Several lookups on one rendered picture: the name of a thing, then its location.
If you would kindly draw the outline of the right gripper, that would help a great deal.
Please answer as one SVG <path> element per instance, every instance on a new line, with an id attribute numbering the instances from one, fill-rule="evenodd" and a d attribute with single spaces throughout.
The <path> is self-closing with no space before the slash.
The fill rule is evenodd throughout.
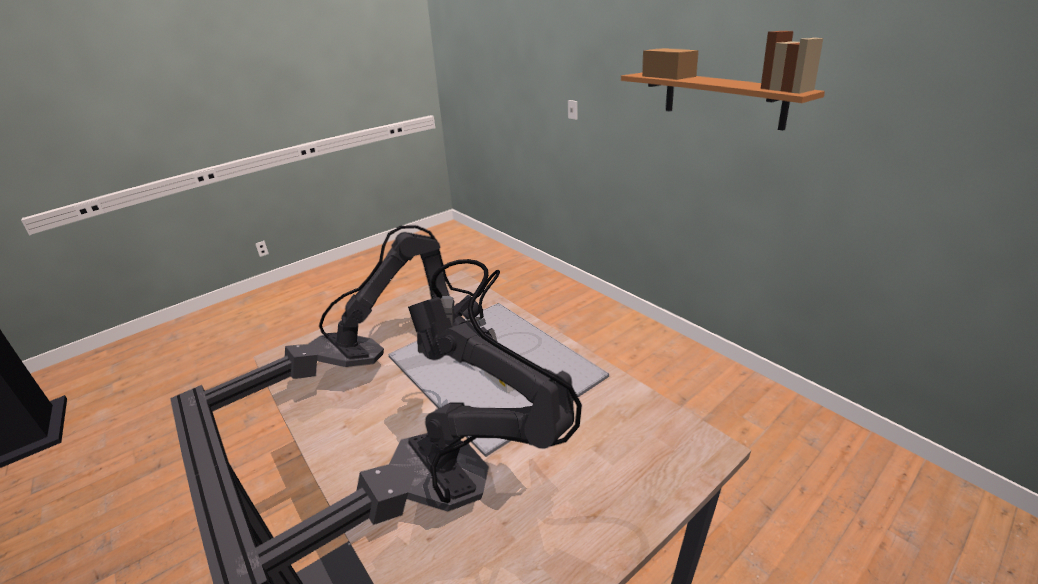
<path id="1" fill-rule="evenodd" d="M 454 327 L 453 326 L 453 303 L 454 303 L 454 299 L 441 299 L 441 301 L 442 301 L 442 304 L 443 304 L 446 316 L 447 316 L 447 318 L 450 318 L 452 327 Z M 421 343 L 422 343 L 422 338 L 421 338 L 420 332 L 417 332 L 418 353 L 422 353 Z"/>

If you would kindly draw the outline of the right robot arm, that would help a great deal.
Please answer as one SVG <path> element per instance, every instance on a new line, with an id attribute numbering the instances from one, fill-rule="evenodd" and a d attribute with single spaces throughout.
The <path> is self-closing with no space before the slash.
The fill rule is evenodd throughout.
<path id="1" fill-rule="evenodd" d="M 569 389 L 482 337 L 471 322 L 452 327 L 441 299 L 454 298 L 441 296 L 408 307 L 415 330 L 422 338 L 424 356 L 439 360 L 447 354 L 460 363 L 465 361 L 476 366 L 518 391 L 532 406 L 480 408 L 464 402 L 446 404 L 426 416 L 427 433 L 410 437 L 408 444 L 430 473 L 436 454 L 466 436 L 515 438 L 528 441 L 539 449 L 549 448 L 574 423 L 574 404 Z M 450 494 L 450 499 L 476 490 L 475 483 L 457 463 L 459 450 L 442 455 L 436 466 L 437 482 Z"/>

